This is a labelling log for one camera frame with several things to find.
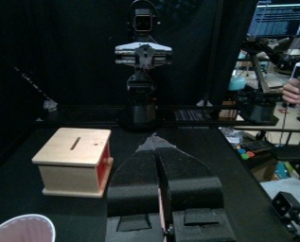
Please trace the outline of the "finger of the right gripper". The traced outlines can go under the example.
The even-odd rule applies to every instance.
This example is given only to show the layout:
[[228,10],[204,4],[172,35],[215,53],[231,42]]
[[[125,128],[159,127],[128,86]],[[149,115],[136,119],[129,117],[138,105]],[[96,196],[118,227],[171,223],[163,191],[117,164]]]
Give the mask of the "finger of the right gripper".
[[134,55],[136,55],[136,68],[144,69],[144,45],[141,45],[138,48],[134,50]]
[[145,47],[145,58],[147,58],[147,60],[145,60],[145,68],[147,69],[152,69],[153,56],[155,56],[155,49],[148,44],[147,47]]

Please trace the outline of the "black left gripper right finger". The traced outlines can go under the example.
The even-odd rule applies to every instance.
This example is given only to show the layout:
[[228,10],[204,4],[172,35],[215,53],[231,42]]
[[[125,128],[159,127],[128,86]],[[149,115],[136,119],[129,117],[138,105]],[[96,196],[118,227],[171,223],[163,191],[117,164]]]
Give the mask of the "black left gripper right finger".
[[173,242],[237,242],[220,178],[209,165],[159,136],[153,148]]

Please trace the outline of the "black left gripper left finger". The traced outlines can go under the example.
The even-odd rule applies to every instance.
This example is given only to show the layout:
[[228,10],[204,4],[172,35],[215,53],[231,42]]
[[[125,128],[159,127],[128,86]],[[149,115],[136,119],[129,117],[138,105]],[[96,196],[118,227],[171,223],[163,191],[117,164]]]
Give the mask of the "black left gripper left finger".
[[105,242],[164,242],[155,151],[149,137],[113,173]]

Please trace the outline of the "person's hand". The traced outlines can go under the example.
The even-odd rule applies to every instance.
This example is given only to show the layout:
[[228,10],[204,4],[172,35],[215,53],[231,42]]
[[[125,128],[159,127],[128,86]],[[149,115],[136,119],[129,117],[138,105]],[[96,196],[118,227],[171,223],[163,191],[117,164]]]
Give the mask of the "person's hand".
[[291,78],[283,87],[283,99],[290,104],[300,105],[300,81],[296,78]]

